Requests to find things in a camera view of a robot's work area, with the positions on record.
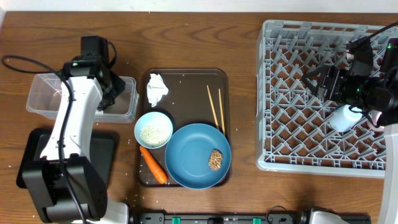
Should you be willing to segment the white napkin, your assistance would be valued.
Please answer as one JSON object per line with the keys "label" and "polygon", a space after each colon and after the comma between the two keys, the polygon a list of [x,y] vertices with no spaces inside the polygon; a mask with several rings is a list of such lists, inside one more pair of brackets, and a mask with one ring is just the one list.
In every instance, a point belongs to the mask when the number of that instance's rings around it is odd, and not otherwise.
{"label": "white napkin", "polygon": [[160,74],[151,73],[150,80],[147,84],[147,99],[151,107],[155,107],[163,96],[169,93],[169,89],[165,85]]}

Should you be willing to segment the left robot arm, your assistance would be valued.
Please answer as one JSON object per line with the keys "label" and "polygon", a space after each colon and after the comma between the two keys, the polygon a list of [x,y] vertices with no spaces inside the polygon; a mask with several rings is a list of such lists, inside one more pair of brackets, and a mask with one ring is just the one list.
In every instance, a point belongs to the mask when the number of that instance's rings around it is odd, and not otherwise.
{"label": "left robot arm", "polygon": [[125,82],[111,71],[112,44],[99,36],[81,38],[81,54],[56,72],[62,98],[49,141],[22,179],[44,223],[128,223],[125,203],[108,198],[104,180],[90,161],[96,111],[115,103]]}

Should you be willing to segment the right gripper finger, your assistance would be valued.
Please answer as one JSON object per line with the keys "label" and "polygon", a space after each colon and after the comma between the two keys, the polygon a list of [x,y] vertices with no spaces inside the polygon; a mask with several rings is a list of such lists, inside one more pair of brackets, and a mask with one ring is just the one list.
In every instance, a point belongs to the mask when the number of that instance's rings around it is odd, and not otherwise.
{"label": "right gripper finger", "polygon": [[319,91],[319,84],[318,84],[319,78],[317,76],[314,76],[314,77],[303,76],[301,78],[301,81],[310,90],[312,95],[319,96],[319,94],[318,94],[318,91]]}
{"label": "right gripper finger", "polygon": [[304,74],[302,76],[302,79],[317,79],[318,77],[320,77],[322,75],[322,73],[324,73],[326,69],[326,66],[320,66],[312,71],[308,71],[306,74]]}

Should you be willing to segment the dark blue plate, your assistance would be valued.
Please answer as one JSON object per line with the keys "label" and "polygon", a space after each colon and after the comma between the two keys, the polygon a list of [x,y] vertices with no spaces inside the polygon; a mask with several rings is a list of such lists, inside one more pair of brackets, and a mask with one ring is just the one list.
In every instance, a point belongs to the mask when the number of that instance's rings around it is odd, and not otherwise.
{"label": "dark blue plate", "polygon": [[[218,170],[209,165],[214,150],[223,156]],[[208,124],[193,123],[172,135],[165,149],[165,165],[178,184],[201,190],[215,186],[226,177],[231,156],[231,147],[222,132]]]}

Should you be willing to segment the light blue cup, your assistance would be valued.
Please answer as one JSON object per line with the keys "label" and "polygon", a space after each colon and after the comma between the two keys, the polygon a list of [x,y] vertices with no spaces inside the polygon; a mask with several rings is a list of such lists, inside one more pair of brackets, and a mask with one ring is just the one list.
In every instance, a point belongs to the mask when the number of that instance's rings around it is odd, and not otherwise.
{"label": "light blue cup", "polygon": [[334,111],[334,116],[329,120],[329,125],[338,132],[351,129],[363,116],[362,109],[344,105]]}

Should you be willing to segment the light blue bowl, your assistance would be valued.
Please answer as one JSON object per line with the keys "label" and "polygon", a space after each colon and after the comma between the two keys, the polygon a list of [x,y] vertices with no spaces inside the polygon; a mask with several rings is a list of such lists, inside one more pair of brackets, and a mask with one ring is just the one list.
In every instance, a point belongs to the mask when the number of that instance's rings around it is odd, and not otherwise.
{"label": "light blue bowl", "polygon": [[148,149],[157,149],[167,144],[173,134],[171,119],[161,112],[142,115],[134,127],[137,142]]}

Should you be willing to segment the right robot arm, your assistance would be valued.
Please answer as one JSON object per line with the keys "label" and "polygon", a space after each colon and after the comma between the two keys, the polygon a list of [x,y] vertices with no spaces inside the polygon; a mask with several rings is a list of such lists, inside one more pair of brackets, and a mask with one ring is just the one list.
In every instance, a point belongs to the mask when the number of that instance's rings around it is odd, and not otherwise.
{"label": "right robot arm", "polygon": [[302,76],[305,86],[318,98],[362,109],[362,114],[381,112],[373,124],[384,127],[386,173],[379,223],[397,223],[397,39],[388,41],[382,78],[372,77],[373,48],[370,36],[346,45],[349,69],[322,66]]}

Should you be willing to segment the pink cup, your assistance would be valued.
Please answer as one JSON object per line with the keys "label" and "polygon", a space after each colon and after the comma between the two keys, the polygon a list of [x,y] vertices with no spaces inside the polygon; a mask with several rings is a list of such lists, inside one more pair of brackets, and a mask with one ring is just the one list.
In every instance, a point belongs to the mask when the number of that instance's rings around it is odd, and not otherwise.
{"label": "pink cup", "polygon": [[366,123],[368,125],[368,127],[375,131],[375,132],[379,132],[379,133],[383,133],[385,127],[384,126],[377,126],[377,122],[381,116],[381,112],[380,111],[376,111],[376,110],[371,110],[368,115],[370,120],[367,120]]}

